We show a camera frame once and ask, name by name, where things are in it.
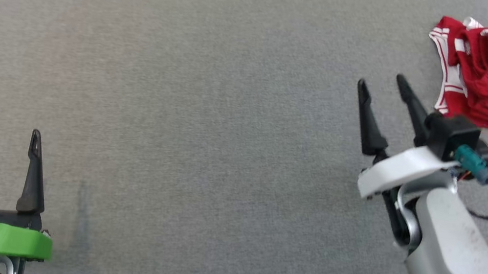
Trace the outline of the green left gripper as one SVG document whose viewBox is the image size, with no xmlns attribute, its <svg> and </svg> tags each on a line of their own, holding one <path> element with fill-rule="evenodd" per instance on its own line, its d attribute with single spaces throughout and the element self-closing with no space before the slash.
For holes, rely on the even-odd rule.
<svg viewBox="0 0 488 274">
<path fill-rule="evenodd" d="M 42 217 L 37 215 L 45 208 L 42 138 L 38 129 L 32 131 L 28 158 L 26 180 L 16 205 L 18 213 L 0 210 L 0 256 L 49 261 L 53 242 L 42 228 Z"/>
</svg>

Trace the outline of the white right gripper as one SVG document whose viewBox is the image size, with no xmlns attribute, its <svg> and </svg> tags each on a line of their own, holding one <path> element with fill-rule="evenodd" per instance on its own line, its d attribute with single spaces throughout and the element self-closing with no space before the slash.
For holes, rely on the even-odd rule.
<svg viewBox="0 0 488 274">
<path fill-rule="evenodd" d="M 397 74 L 396 81 L 415 133 L 415 148 L 392 157 L 388 157 L 386 152 L 388 143 L 379 130 L 366 80 L 361 78 L 357 83 L 361 152 L 365 156 L 384 159 L 360 173 L 357 188 L 362 199 L 427 177 L 439 170 L 460 166 L 456 160 L 442 161 L 430 148 L 424 146 L 429 136 L 429 129 L 425 125 L 427 111 L 402 73 Z"/>
</svg>

